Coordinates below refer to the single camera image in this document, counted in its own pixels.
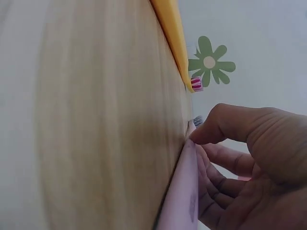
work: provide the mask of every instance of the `finger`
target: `finger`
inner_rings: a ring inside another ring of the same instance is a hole
[[[235,175],[252,177],[255,160],[251,155],[235,151],[222,145],[202,145],[212,163],[222,166]]]
[[[224,212],[208,193],[199,197],[199,220],[210,229],[217,229]]]
[[[232,198],[236,198],[246,184],[245,181],[228,179],[224,177],[212,164],[207,170],[207,175],[211,183],[220,193]]]
[[[206,157],[204,150],[201,146],[197,146],[197,164],[199,169],[199,195],[202,196],[204,193],[209,194],[209,196],[221,207],[226,209],[232,202],[233,198],[221,193],[209,179],[207,172],[208,170],[216,170],[216,173],[219,173],[212,164],[210,164],[209,159]]]
[[[196,145],[198,168],[201,173],[208,177],[214,187],[222,194],[236,198],[243,189],[245,182],[227,179],[211,163],[207,153],[200,146]]]
[[[227,104],[216,105],[206,121],[190,139],[197,144],[218,143],[226,138],[246,142],[249,134],[280,111],[273,108],[246,108]]]

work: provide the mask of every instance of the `hand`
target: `hand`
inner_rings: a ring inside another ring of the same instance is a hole
[[[190,138],[197,146],[199,220],[212,230],[307,229],[307,118],[219,104]],[[247,143],[249,154],[214,145]],[[227,179],[212,163],[248,182]]]

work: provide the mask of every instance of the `yellow edge trim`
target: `yellow edge trim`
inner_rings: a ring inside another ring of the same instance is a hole
[[[194,92],[188,74],[188,53],[177,0],[151,0],[173,53],[179,73],[190,92]]]

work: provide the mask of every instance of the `flower petal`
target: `flower petal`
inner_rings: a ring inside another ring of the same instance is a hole
[[[203,62],[200,59],[189,59],[189,71],[201,69]]]
[[[219,79],[219,77],[215,74],[215,72],[216,72],[216,70],[213,70],[213,71],[212,71],[212,75],[213,75],[213,78],[214,78],[216,84],[219,85],[219,84],[220,84],[220,79]]]
[[[202,77],[202,86],[203,87],[208,87],[209,86],[209,83],[210,83],[210,75],[211,75],[211,71],[210,70],[207,70],[205,72],[205,74],[203,75]]]
[[[195,78],[195,77],[201,77],[202,74],[204,73],[204,69],[200,69],[198,70],[197,72],[193,73],[192,77]]]
[[[227,52],[227,47],[224,45],[219,46],[215,52],[212,54],[212,57],[214,60],[218,60],[220,57],[222,57]]]
[[[216,83],[217,83],[217,79],[220,79],[222,81],[222,83],[229,84],[229,82],[230,82],[229,77],[226,74],[224,74],[223,72],[221,72],[220,70],[213,70],[212,74],[213,74],[213,77],[214,77]]]
[[[198,51],[197,48],[196,48],[196,54],[194,54],[194,56],[198,57],[199,59],[203,58],[203,56],[201,55],[201,53]]]
[[[233,72],[236,70],[236,65],[234,62],[231,61],[218,61],[217,68],[226,72]]]
[[[206,57],[206,56],[211,56],[212,55],[212,46],[209,38],[205,36],[201,36],[198,39],[198,46],[200,48],[201,54]]]

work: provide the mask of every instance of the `red and white striped object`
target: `red and white striped object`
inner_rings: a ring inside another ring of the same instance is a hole
[[[201,77],[191,78],[192,89],[195,92],[203,91]]]

